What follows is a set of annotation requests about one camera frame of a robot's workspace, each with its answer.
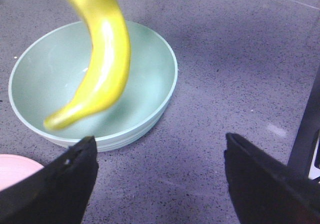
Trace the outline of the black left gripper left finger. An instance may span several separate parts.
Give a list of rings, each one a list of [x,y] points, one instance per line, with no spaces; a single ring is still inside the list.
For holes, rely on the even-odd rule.
[[[1,223],[81,223],[98,172],[94,137],[1,191]]]

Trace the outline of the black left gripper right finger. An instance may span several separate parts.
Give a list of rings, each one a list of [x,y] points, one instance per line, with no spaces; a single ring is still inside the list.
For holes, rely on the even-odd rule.
[[[225,174],[240,223],[319,223],[319,184],[236,133],[226,134]]]

